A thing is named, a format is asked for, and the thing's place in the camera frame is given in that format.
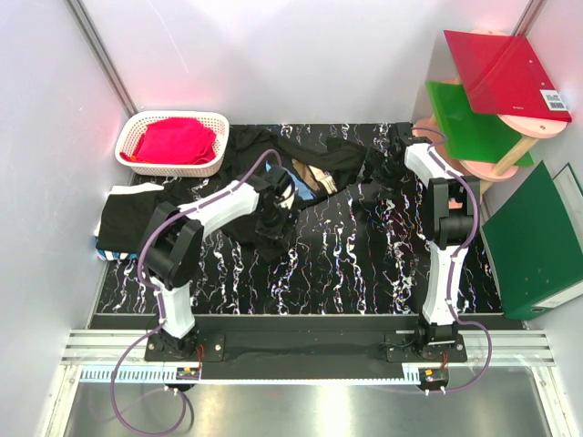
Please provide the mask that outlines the black graphic t shirt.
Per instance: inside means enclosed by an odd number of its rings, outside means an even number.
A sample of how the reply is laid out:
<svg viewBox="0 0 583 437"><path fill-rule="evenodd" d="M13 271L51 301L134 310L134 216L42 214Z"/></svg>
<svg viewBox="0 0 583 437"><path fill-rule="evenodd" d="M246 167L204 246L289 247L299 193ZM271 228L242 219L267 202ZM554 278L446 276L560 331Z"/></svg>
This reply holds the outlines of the black graphic t shirt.
<svg viewBox="0 0 583 437"><path fill-rule="evenodd" d="M284 255L294 237L299 213L343 191L363 175L369 149L352 141L327 137L324 150L303 146L286 137L261 127L233 127L230 130L226 152L219 176L227 185L242 176L268 149L279 156L265 158L255 170L257 176L266 174L279 163L290 175L295 186L295 199L291 207L291 229L283 242L269 241L257 233L259 215L238 218L221 228L221 232L248 249L255 249L259 256L271 262Z"/></svg>

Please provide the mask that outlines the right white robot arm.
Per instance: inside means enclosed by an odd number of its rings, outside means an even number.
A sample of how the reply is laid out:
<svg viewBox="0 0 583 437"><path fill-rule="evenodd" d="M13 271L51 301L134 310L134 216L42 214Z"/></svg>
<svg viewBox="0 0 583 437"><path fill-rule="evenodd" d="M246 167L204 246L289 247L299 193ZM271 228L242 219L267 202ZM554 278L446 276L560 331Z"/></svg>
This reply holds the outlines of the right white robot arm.
<svg viewBox="0 0 583 437"><path fill-rule="evenodd" d="M455 169L431 139L414 134L409 122L390 126L388 138L387 156L373 159L373 177L397 188L411 171L423 184L420 215L430 268L414 333L403 345L389 344L387 360L404 362L416 357L442 365L462 363L467 354L456 319L457 286L468 246L478 231L480 181Z"/></svg>

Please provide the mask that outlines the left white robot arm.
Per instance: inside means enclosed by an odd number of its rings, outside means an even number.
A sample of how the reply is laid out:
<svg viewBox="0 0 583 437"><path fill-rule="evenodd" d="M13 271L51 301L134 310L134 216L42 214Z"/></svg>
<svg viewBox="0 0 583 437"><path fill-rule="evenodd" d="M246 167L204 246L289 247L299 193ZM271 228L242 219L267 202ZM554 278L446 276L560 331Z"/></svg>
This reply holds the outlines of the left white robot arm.
<svg viewBox="0 0 583 437"><path fill-rule="evenodd" d="M153 288L159 304L159 327L148 340L150 351L179 361L201 350L190 307L190 283L199 269L203 240L226 229L233 239L274 259L290 246L298 212L292 205L295 184L284 168L261 176L244 175L201 200L158 205L140 244L138 276Z"/></svg>

